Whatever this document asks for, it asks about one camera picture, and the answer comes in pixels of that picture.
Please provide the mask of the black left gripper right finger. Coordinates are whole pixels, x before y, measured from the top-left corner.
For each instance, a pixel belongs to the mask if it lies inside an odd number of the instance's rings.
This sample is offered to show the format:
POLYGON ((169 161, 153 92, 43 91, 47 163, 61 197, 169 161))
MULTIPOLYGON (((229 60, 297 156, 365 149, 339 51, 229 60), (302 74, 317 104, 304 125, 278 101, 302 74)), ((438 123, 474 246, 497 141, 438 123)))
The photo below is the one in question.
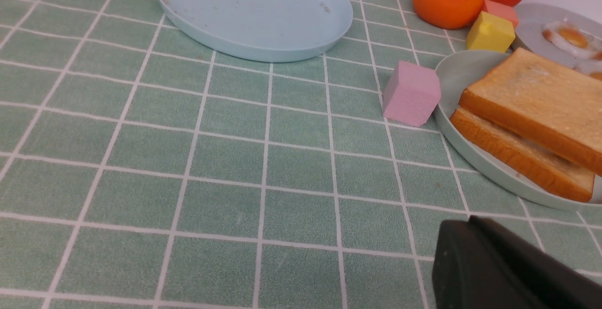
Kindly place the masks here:
POLYGON ((601 285, 568 268, 498 222, 473 215, 468 222, 484 234, 510 275, 548 309, 600 309, 601 285))

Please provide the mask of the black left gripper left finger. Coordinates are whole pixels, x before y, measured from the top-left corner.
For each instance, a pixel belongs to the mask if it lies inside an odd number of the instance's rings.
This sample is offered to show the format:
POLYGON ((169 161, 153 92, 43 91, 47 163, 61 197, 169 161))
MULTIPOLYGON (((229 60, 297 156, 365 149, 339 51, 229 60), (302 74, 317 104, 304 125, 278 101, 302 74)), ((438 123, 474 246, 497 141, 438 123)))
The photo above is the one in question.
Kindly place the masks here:
POLYGON ((438 309, 546 309, 466 221, 439 226, 432 286, 438 309))

